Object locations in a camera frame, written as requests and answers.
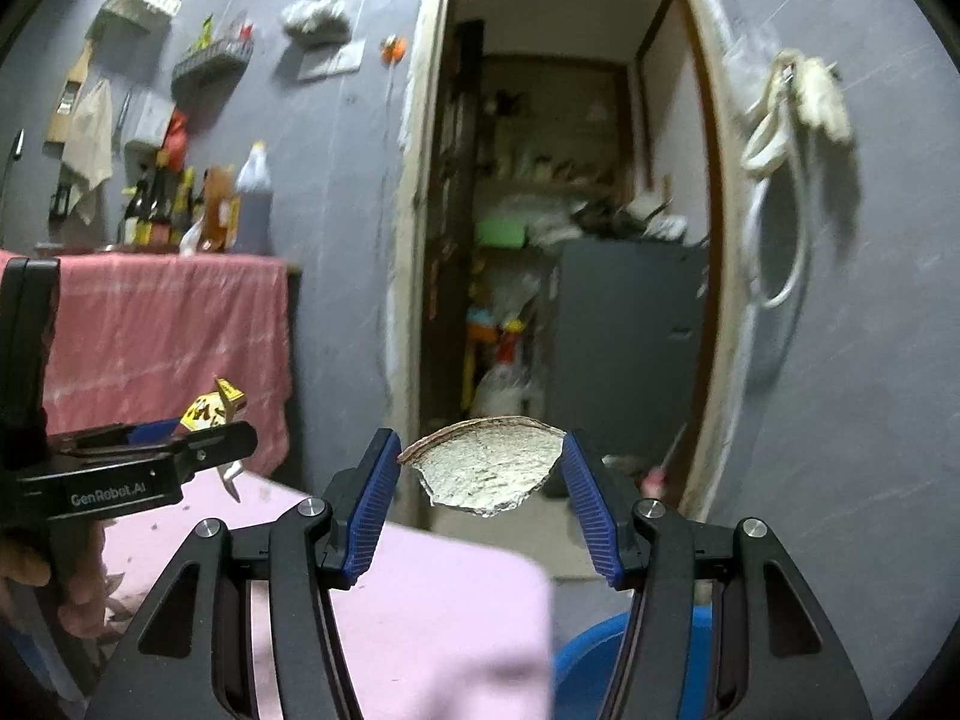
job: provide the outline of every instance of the person's hand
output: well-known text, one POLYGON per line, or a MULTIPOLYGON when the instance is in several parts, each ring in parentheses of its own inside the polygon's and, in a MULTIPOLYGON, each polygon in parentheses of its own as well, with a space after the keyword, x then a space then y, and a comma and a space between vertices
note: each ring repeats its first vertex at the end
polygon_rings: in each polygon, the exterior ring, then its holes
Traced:
MULTIPOLYGON (((88 549, 78 557, 74 574, 66 583, 66 603, 56 611, 64 630, 75 637, 94 638, 104 630, 107 571, 101 555, 105 542, 103 524, 91 523, 88 549)), ((10 615, 4 578, 29 586, 44 586, 50 581, 50 566, 30 547, 0 536, 0 610, 10 615)))

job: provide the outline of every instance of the pink fabric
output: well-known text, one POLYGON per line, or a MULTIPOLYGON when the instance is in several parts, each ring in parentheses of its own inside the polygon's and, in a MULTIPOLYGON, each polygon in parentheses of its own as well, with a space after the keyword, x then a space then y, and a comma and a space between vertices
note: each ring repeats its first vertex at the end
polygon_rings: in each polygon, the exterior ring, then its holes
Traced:
MULTIPOLYGON (((0 268, 10 252, 2 252, 0 268)), ((247 394, 259 445, 286 457, 291 394, 287 269, 243 255, 61 257, 61 301, 43 403, 48 432, 181 416, 223 376, 247 394)))
MULTIPOLYGON (((181 504, 107 528, 107 571, 124 575, 113 597, 137 610, 200 519, 235 530, 277 519, 306 497, 248 473, 236 484, 242 504, 215 471, 203 471, 181 504)), ((370 571, 351 591, 330 593, 363 717, 546 720, 551 592, 549 576, 526 557, 388 522, 370 571)), ((281 720, 267 593, 266 583, 253 583, 253 675, 259 716, 281 720)))

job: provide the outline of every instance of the hanging towel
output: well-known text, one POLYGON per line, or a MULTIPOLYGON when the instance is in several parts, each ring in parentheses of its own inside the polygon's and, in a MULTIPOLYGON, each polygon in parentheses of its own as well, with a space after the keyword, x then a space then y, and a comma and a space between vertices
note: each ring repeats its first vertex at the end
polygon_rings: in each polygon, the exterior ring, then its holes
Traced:
MULTIPOLYGON (((0 250, 0 272, 11 256, 0 250)), ((244 468, 269 476, 282 463, 292 386, 284 261, 243 254, 59 259, 61 296, 43 383, 50 434, 177 418, 217 375, 247 394, 243 419, 256 428, 257 447, 244 468)))
POLYGON ((77 105, 64 146, 64 165, 71 170, 67 210, 76 208, 84 224, 93 221, 97 187, 113 175, 110 163, 112 122, 109 81, 101 79, 77 105))
POLYGON ((787 146, 784 115, 792 110, 810 130, 823 129, 834 143, 851 140, 850 117, 829 67, 819 57, 808 58, 796 49, 784 49, 774 59, 762 97, 748 111, 748 118, 755 120, 762 116, 741 158, 750 177, 771 175, 784 163, 787 146), (792 89, 784 77, 789 66, 794 68, 792 89))

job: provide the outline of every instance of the wire basket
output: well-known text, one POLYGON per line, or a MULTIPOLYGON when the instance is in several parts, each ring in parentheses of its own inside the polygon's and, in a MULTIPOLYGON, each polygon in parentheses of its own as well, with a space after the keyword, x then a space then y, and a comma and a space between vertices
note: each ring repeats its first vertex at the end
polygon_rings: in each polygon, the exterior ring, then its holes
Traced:
POLYGON ((245 68, 253 56, 253 40, 216 40, 193 52, 174 66, 173 82, 184 79, 209 81, 230 71, 245 68))

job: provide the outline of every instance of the door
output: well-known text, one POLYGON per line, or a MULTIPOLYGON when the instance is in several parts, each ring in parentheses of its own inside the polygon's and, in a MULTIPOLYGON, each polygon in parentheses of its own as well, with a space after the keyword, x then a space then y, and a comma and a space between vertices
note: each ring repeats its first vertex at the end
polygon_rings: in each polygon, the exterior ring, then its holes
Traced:
POLYGON ((460 23, 440 71, 439 126, 427 194, 422 435, 461 416, 482 61, 483 22, 460 23))

